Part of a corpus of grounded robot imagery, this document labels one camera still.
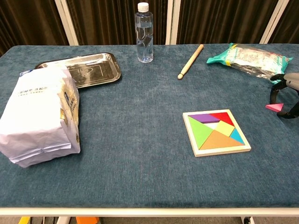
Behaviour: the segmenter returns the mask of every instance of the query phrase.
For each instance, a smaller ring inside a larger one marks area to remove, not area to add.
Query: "brown curtain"
[[[54,0],[0,0],[0,55],[14,45],[68,45]]]
[[[181,0],[177,43],[259,43],[277,1]]]
[[[67,0],[80,45],[136,44],[134,14],[142,0]],[[167,0],[145,0],[154,15],[154,44],[165,44]]]
[[[269,43],[299,43],[299,1],[290,0]]]

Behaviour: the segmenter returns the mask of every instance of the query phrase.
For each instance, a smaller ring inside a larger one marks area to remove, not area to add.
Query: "white table edge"
[[[0,208],[0,216],[31,217],[299,217],[299,208]]]

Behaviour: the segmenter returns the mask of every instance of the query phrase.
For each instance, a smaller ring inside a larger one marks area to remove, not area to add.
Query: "wooden stick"
[[[189,68],[191,67],[191,65],[193,64],[194,60],[197,58],[197,56],[199,55],[199,53],[201,52],[201,50],[204,48],[204,45],[200,45],[197,50],[193,53],[193,55],[190,57],[190,59],[188,60],[187,64],[183,67],[181,73],[179,73],[178,75],[178,79],[182,79],[183,76],[186,74],[186,72],[189,70]]]

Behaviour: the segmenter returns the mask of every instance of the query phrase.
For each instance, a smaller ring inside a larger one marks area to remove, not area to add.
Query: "table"
[[[299,72],[299,45],[251,46],[294,57],[286,72]],[[0,58],[0,115],[19,73],[43,61],[110,52],[122,79],[79,90],[80,154],[26,169],[0,154],[0,215],[298,216],[299,120],[265,109],[268,80],[206,64],[227,44],[206,44],[177,80],[197,47],[157,45],[146,64],[128,45],[11,48]],[[279,100],[290,108],[298,96]],[[252,150],[194,157],[182,113],[219,109]]]

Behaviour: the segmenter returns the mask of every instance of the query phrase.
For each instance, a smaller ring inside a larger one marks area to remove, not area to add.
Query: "plastic bottle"
[[[149,4],[138,3],[138,12],[135,14],[135,31],[138,61],[147,63],[154,59],[153,43],[153,13],[149,12]]]

